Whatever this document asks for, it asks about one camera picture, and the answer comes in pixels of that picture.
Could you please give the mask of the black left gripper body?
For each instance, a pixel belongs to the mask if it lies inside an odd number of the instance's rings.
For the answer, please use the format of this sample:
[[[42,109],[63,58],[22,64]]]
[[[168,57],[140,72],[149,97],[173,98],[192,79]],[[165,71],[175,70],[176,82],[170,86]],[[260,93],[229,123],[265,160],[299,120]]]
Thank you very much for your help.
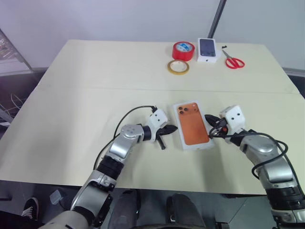
[[[159,138],[163,135],[168,134],[168,127],[163,127],[157,130],[156,135],[155,135],[155,141],[158,141]]]

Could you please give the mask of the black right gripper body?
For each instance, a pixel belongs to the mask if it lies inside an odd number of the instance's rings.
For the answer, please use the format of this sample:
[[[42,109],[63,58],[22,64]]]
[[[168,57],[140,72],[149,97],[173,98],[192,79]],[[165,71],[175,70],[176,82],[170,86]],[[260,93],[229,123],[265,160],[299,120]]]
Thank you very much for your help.
[[[225,138],[226,135],[228,134],[227,121],[225,118],[220,118],[217,125],[213,126],[213,128],[217,128],[217,130],[218,130],[218,135],[215,137]]]

